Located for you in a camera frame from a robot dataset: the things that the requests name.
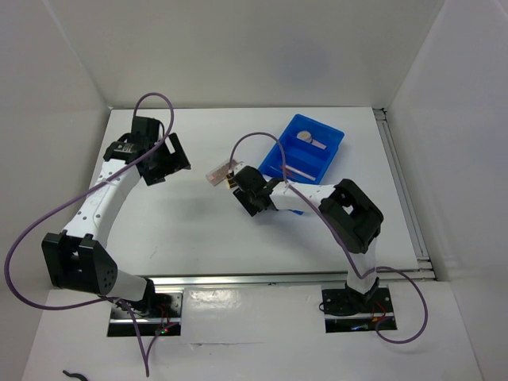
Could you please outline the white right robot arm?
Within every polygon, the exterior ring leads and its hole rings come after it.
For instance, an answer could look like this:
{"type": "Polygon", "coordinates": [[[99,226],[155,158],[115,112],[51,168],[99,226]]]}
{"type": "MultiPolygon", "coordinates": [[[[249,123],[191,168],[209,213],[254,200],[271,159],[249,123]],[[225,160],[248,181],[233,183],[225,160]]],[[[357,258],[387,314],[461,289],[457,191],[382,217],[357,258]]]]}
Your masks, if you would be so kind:
{"type": "Polygon", "coordinates": [[[251,216],[265,210],[315,213],[330,230],[348,260],[346,301],[355,311],[366,310],[379,286],[375,246],[384,216],[351,180],[337,185],[266,180],[254,167],[238,164],[226,176],[233,195],[251,216]]]}

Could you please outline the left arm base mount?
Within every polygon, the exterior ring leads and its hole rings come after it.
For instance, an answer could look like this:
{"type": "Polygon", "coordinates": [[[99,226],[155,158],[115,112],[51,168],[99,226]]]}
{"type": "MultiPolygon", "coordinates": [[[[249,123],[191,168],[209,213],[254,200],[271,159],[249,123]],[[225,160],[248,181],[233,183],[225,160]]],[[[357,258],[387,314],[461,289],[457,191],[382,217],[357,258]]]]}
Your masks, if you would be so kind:
{"type": "MultiPolygon", "coordinates": [[[[154,337],[159,333],[163,337],[181,335],[181,315],[183,309],[183,292],[172,291],[159,296],[154,306],[141,312],[129,303],[137,320],[142,337],[154,337]]],[[[128,310],[117,303],[110,310],[107,329],[108,337],[135,337],[136,331],[128,310]]]]}

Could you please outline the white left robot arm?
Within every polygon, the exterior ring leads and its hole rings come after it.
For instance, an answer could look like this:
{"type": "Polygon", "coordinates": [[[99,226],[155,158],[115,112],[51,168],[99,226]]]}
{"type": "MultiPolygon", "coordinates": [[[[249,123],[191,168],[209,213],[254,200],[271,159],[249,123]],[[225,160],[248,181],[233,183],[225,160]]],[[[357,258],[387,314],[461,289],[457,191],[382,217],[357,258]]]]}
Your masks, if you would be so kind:
{"type": "Polygon", "coordinates": [[[130,132],[106,149],[98,189],[85,197],[60,233],[46,234],[41,248],[53,286],[121,298],[140,317],[167,301],[156,293],[153,281],[120,270],[106,251],[114,221],[140,181],[155,185],[191,167],[177,135],[169,134],[164,143],[160,132],[160,121],[135,116],[130,132]]]}

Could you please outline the pink concealer stick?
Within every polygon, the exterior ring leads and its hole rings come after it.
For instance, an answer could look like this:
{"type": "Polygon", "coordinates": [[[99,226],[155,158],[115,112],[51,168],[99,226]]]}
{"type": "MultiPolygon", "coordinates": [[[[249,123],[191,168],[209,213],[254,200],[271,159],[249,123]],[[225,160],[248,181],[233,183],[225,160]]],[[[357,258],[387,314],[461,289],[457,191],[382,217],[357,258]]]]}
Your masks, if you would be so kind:
{"type": "Polygon", "coordinates": [[[316,182],[316,178],[308,173],[305,173],[304,171],[300,171],[295,167],[291,167],[286,165],[283,168],[283,172],[286,174],[288,178],[293,179],[294,181],[308,181],[311,183],[316,182]]]}

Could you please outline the pink compact case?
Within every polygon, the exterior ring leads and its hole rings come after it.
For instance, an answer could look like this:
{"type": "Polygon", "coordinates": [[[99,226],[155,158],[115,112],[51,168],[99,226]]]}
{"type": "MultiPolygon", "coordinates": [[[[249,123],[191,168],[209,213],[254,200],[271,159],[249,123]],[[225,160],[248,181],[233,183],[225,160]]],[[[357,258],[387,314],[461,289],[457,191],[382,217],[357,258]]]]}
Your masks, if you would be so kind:
{"type": "Polygon", "coordinates": [[[311,144],[317,148],[320,148],[320,149],[323,149],[323,150],[326,150],[327,146],[324,145],[323,143],[321,143],[320,141],[317,141],[317,140],[312,140],[311,144]]]}

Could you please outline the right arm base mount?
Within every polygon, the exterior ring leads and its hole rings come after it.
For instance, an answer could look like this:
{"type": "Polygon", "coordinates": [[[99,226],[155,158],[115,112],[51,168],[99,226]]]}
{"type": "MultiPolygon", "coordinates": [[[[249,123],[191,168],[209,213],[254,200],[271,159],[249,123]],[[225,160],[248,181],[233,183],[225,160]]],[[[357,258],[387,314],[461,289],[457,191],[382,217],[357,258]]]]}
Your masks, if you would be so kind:
{"type": "Polygon", "coordinates": [[[324,289],[318,309],[325,315],[327,333],[359,333],[397,329],[391,294],[387,287],[379,288],[366,306],[354,306],[345,289],[324,289]]]}

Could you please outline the clear eyeshadow palette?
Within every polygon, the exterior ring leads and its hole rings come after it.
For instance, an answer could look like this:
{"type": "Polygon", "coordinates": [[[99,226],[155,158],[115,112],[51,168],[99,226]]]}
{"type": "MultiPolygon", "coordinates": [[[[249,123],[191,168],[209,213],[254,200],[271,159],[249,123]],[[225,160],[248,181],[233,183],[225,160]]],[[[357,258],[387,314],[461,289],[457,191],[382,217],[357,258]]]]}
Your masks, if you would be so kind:
{"type": "Polygon", "coordinates": [[[223,182],[229,173],[236,173],[243,167],[243,161],[236,161],[235,159],[232,161],[225,160],[223,163],[219,164],[212,171],[206,174],[206,180],[215,187],[219,183],[223,182]]]}

